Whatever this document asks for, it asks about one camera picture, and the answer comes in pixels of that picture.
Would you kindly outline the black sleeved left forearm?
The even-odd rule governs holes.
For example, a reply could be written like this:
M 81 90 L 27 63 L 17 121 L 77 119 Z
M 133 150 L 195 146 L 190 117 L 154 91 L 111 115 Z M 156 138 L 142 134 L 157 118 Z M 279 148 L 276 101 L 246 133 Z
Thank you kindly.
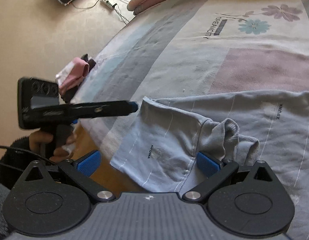
M 0 183 L 12 189 L 29 163 L 34 160 L 33 155 L 27 152 L 7 150 L 0 159 Z

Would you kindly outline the person left hand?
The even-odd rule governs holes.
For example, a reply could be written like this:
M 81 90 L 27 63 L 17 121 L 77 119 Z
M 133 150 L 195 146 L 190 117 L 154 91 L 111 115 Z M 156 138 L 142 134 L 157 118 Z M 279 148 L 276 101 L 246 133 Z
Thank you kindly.
M 48 144 L 52 142 L 52 140 L 53 135 L 42 131 L 35 131 L 31 133 L 29 136 L 29 148 L 32 152 L 39 154 L 41 146 L 43 144 Z M 69 135 L 69 137 L 67 138 L 64 147 L 75 146 L 75 143 L 76 143 L 76 135 L 74 135 L 74 133 L 71 133 L 71 135 Z M 59 163 L 66 159 L 71 159 L 73 155 L 74 155 L 73 150 L 68 151 L 65 148 L 63 148 L 63 146 L 61 146 L 54 150 L 53 155 L 49 159 L 54 163 Z

